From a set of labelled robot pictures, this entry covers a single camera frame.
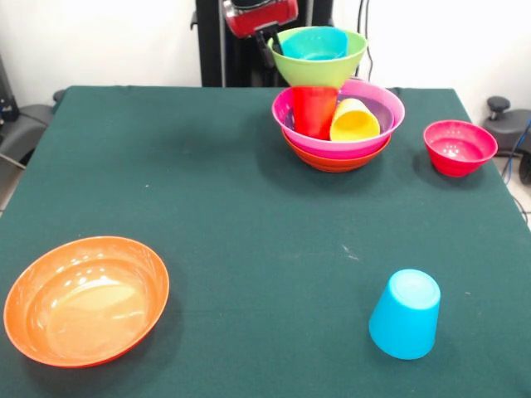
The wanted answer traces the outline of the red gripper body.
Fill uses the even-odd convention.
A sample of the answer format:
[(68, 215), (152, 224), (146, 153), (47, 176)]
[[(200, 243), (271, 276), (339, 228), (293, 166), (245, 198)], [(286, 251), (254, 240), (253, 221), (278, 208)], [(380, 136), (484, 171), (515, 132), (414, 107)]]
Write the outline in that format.
[(270, 25), (283, 26), (299, 14), (297, 1), (222, 1), (222, 14), (231, 32), (239, 38), (254, 36)]

